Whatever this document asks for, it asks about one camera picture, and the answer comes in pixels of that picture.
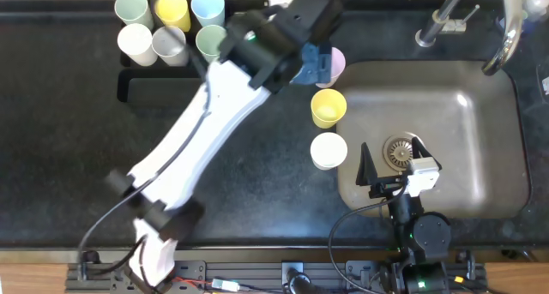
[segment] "wooden floor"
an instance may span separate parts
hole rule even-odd
[[[486,264],[490,287],[505,293],[549,293],[549,263]],[[62,294],[65,265],[0,265],[0,294]]]

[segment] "countertop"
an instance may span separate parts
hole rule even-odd
[[[347,64],[369,60],[485,60],[501,43],[494,19],[501,0],[481,0],[463,35],[437,38],[429,49],[413,36],[443,0],[349,0],[332,35]],[[466,0],[455,16],[479,0]],[[0,13],[0,248],[74,248],[118,199],[101,182],[129,169],[161,140],[182,109],[135,108],[116,98],[120,22],[112,0],[77,11],[18,4]],[[549,25],[527,37],[505,66],[516,83],[532,194],[512,219],[452,219],[455,247],[521,247],[549,243]],[[337,173],[319,171],[309,146],[323,132],[311,121],[317,88],[287,87],[250,114],[215,155],[195,189],[206,213],[181,248],[323,246],[347,206]],[[94,233],[93,247],[134,240],[129,211]],[[354,217],[337,243],[394,246],[378,218]]]

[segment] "sink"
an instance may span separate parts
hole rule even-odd
[[[368,144],[378,176],[391,176],[406,166],[409,137],[417,135],[443,166],[435,188],[421,194],[426,211],[450,218],[519,213],[530,188],[515,88],[503,71],[485,76],[481,66],[386,61],[346,68],[335,83],[347,100],[336,128],[348,146],[338,184],[350,208],[379,202],[355,184],[360,145]]]

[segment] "plastic cup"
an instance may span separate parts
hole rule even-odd
[[[153,50],[168,66],[185,66],[189,62],[185,34],[179,27],[161,27],[153,35]]]
[[[345,56],[338,48],[332,47],[332,70],[331,70],[331,80],[328,84],[318,83],[317,86],[320,88],[330,88],[337,81],[337,78],[340,77],[341,73],[345,70]]]
[[[129,24],[118,34],[118,47],[141,66],[150,66],[158,56],[153,51],[153,35],[142,24]]]
[[[225,0],[192,0],[190,8],[203,27],[225,22]]]
[[[325,132],[312,141],[311,157],[313,164],[320,170],[333,169],[345,161],[347,144],[340,135]]]
[[[154,12],[165,25],[189,32],[190,15],[187,0],[158,0]]]
[[[138,23],[153,29],[153,15],[147,0],[117,0],[114,12],[126,25]]]
[[[220,43],[226,37],[226,30],[217,25],[206,26],[196,35],[196,47],[208,63],[220,56]]]
[[[334,126],[347,111],[343,95],[334,89],[321,89],[311,100],[312,121],[320,128]]]

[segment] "faucet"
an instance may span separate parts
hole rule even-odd
[[[479,8],[475,9],[463,20],[451,20],[450,13],[460,0],[446,0],[439,10],[433,12],[424,29],[415,34],[418,45],[429,47],[434,45],[440,33],[463,33],[466,21]],[[504,0],[505,32],[504,41],[494,57],[482,66],[485,75],[494,75],[511,58],[516,50],[522,32],[522,0]]]

